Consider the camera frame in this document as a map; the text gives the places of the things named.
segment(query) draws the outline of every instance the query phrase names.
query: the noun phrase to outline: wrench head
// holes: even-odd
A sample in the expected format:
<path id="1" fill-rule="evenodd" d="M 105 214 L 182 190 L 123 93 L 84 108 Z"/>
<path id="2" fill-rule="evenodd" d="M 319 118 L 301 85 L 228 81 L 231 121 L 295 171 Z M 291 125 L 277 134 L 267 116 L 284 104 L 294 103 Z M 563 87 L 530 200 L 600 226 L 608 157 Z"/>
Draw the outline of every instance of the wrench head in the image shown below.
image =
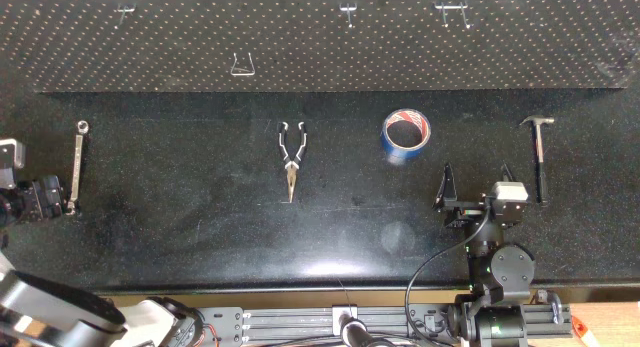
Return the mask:
<path id="1" fill-rule="evenodd" d="M 527 123 L 527 122 L 533 122 L 534 126 L 539 126 L 541 124 L 552 124 L 554 123 L 556 120 L 553 117 L 545 117 L 545 116 L 541 116 L 541 115 L 532 115 L 529 116 L 527 118 L 524 119 L 524 121 L 522 121 L 520 123 L 520 125 L 522 126 L 523 124 Z"/>

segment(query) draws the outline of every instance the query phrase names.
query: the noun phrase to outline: black pegboard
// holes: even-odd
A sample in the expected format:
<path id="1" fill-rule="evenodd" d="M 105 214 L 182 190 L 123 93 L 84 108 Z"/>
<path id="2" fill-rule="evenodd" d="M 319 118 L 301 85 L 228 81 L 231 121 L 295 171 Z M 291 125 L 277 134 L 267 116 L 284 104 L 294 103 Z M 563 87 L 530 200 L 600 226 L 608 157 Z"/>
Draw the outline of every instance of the black pegboard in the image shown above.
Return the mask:
<path id="1" fill-rule="evenodd" d="M 617 88 L 640 46 L 640 0 L 0 3 L 9 78 L 34 91 Z M 466 3 L 470 27 L 440 3 Z M 231 75 L 234 53 L 255 75 Z"/>

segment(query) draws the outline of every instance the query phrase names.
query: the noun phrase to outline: hammer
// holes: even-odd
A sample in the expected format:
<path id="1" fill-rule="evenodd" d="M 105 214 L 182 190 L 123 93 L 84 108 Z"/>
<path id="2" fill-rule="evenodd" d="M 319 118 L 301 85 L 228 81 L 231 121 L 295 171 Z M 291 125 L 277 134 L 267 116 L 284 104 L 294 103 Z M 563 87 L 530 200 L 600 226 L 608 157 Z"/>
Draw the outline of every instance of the hammer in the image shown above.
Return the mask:
<path id="1" fill-rule="evenodd" d="M 522 126 L 527 122 L 532 122 L 535 127 L 536 136 L 536 155 L 538 157 L 538 164 L 536 166 L 536 177 L 538 179 L 538 202 L 542 207 L 549 205 L 549 190 L 547 187 L 547 176 L 544 173 L 544 150 L 542 149 L 542 133 L 540 132 L 540 125 L 543 123 L 552 124 L 555 122 L 553 117 L 544 117 L 540 115 L 529 116 L 520 123 Z"/>

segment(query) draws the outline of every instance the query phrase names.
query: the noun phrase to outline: tape roll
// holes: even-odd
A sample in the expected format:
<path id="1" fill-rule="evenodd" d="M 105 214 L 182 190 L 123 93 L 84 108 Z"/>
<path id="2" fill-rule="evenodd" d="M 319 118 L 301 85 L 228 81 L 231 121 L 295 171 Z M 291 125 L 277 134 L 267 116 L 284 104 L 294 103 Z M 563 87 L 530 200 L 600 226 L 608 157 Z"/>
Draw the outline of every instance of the tape roll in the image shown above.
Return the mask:
<path id="1" fill-rule="evenodd" d="M 420 143 L 412 147 L 403 147 L 389 138 L 389 127 L 400 121 L 411 122 L 420 130 L 422 137 Z M 424 146 L 429 142 L 430 136 L 431 125 L 429 120 L 422 113 L 412 109 L 400 109 L 393 112 L 384 120 L 382 125 L 382 146 L 387 151 L 389 161 L 393 163 L 401 163 L 420 154 Z"/>

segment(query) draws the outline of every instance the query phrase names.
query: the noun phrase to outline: black table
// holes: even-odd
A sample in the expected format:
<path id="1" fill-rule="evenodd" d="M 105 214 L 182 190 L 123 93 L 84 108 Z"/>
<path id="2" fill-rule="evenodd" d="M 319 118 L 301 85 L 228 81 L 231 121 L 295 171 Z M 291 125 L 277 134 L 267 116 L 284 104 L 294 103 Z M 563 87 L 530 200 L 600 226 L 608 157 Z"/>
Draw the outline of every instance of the black table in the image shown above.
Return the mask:
<path id="1" fill-rule="evenodd" d="M 506 238 L 536 257 L 535 286 L 640 284 L 640 101 L 628 90 L 375 93 L 52 94 L 15 91 L 0 135 L 26 144 L 23 179 L 69 181 L 75 123 L 91 124 L 82 214 L 15 226 L 3 253 L 21 270 L 93 291 L 396 288 L 462 238 L 431 209 L 445 162 L 475 200 L 507 162 L 535 197 L 534 113 L 551 205 Z M 383 119 L 414 108 L 433 134 L 389 164 Z M 288 204 L 279 121 L 305 121 L 307 158 Z M 292 143 L 297 133 L 291 134 Z M 425 288 L 467 284 L 463 251 Z"/>

